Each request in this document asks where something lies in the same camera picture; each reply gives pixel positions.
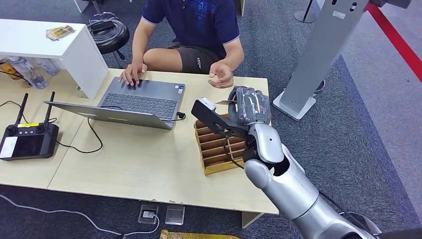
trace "silver robotic arm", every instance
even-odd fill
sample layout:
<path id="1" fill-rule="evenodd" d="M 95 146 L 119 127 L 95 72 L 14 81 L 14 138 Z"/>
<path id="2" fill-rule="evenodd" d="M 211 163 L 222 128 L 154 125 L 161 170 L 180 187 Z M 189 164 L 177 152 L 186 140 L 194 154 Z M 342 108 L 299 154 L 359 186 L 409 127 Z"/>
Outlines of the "silver robotic arm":
<path id="1" fill-rule="evenodd" d="M 374 239 L 319 196 L 318 189 L 281 143 L 274 128 L 264 123 L 253 124 L 246 144 L 246 176 L 267 195 L 280 215 L 294 222 L 305 239 Z"/>
<path id="2" fill-rule="evenodd" d="M 303 167 L 269 126 L 267 96 L 253 88 L 237 87 L 228 99 L 229 119 L 218 115 L 216 106 L 206 98 L 195 101 L 192 114 L 214 133 L 245 139 L 246 176 L 267 195 L 280 215 L 295 223 L 305 239 L 374 239 L 319 196 Z"/>

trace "man's right hand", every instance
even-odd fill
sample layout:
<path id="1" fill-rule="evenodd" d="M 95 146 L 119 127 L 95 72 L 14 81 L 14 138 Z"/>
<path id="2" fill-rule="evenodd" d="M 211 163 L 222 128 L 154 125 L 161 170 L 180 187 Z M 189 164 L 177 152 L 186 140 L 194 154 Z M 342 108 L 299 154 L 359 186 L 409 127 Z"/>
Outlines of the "man's right hand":
<path id="1" fill-rule="evenodd" d="M 123 80 L 127 85 L 139 85 L 138 73 L 146 73 L 147 69 L 147 65 L 145 65 L 143 62 L 132 61 L 132 64 L 129 64 L 126 70 L 123 71 L 120 75 L 119 82 Z"/>

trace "wooden organizer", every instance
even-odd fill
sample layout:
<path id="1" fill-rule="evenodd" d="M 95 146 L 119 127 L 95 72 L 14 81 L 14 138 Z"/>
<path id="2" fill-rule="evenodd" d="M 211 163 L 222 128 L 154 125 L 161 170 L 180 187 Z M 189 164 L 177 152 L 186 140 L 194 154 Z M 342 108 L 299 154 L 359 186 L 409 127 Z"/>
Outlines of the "wooden organizer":
<path id="1" fill-rule="evenodd" d="M 227 158 L 227 155 L 224 152 L 224 136 L 211 132 L 211 130 L 199 120 L 195 122 L 194 127 L 195 136 L 201 151 L 201 165 L 205 175 L 237 168 L 237 166 Z M 229 138 L 226 149 L 236 163 L 243 165 L 242 155 L 245 149 L 245 141 L 243 139 L 236 137 Z"/>

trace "plastic bag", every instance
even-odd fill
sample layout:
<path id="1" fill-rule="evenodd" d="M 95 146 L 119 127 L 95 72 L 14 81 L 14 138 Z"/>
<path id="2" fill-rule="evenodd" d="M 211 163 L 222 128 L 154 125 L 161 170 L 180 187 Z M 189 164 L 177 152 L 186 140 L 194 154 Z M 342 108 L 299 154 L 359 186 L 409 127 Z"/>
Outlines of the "plastic bag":
<path id="1" fill-rule="evenodd" d="M 270 124 L 270 100 L 261 91 L 245 86 L 235 86 L 229 100 L 237 101 L 237 117 L 243 125 L 256 122 Z"/>

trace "laptop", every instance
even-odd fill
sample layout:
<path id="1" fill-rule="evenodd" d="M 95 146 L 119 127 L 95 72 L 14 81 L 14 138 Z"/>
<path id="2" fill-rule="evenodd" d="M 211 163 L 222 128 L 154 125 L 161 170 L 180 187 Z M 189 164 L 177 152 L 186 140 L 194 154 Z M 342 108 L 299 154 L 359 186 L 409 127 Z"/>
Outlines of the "laptop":
<path id="1" fill-rule="evenodd" d="M 128 86 L 115 77 L 97 107 L 44 103 L 93 120 L 172 129 L 184 91 L 184 84 L 142 80 Z"/>

